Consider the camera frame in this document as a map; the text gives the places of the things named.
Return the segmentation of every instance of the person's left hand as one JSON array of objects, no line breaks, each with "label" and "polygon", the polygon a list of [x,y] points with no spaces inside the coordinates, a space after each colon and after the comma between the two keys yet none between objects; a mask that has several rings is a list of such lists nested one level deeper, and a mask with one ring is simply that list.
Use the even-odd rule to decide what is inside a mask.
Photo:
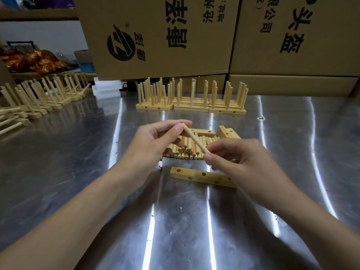
[{"label": "person's left hand", "polygon": [[167,146],[184,145],[178,138],[179,135],[187,136],[181,123],[188,127],[193,124],[190,120],[180,119],[140,126],[123,156],[111,167],[111,171],[131,177],[134,188],[139,188],[156,167],[161,156],[170,150]]}]

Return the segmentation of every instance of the wooden shelf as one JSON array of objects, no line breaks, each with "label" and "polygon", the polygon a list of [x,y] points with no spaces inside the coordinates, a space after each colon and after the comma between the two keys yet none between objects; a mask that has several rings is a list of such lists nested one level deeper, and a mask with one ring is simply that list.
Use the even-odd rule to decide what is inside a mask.
[{"label": "wooden shelf", "polygon": [[[67,74],[67,72],[61,72],[61,73],[56,73],[56,74],[62,75],[62,74]],[[32,80],[32,79],[41,80],[41,78],[44,78],[45,76],[52,78],[54,76],[54,74],[39,75],[36,72],[26,72],[26,73],[11,73],[11,76],[13,77],[14,80],[26,81],[26,80]],[[94,77],[97,77],[97,74],[96,73],[85,73],[85,76],[88,81],[94,81]]]},{"label": "wooden shelf", "polygon": [[1,10],[0,21],[61,21],[78,20],[75,8]]}]

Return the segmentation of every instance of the stack of white foam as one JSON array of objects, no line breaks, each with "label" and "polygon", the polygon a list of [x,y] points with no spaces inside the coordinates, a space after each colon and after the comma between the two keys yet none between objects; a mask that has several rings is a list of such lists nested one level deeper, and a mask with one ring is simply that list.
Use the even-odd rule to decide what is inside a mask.
[{"label": "stack of white foam", "polygon": [[100,81],[94,78],[95,85],[92,86],[92,92],[97,99],[108,99],[120,96],[122,89],[121,81]]}]

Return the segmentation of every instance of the hand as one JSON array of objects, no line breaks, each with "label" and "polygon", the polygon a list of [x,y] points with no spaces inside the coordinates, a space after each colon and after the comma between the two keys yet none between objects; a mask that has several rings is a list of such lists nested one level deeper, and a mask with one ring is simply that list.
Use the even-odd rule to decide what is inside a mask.
[{"label": "hand", "polygon": [[224,138],[207,146],[204,160],[236,182],[256,203],[276,211],[301,191],[257,139]]},{"label": "hand", "polygon": [[179,135],[187,136],[181,123],[188,127],[193,124],[190,120],[165,120],[153,124],[140,126],[129,147],[111,167],[110,171],[131,180],[133,190],[139,188],[156,167],[163,153],[170,144],[183,146]]}]

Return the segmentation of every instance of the stainless steel surface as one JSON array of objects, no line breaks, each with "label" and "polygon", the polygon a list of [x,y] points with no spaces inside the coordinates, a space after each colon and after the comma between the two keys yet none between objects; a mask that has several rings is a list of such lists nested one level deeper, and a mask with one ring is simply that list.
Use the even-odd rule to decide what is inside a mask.
[{"label": "stainless steel surface", "polygon": [[[248,96],[247,114],[135,109],[92,97],[0,137],[0,250],[95,180],[143,124],[186,118],[258,138],[294,183],[360,233],[360,108],[350,99]],[[317,269],[299,236],[239,190],[170,178],[165,158],[100,231],[77,269]]]}]

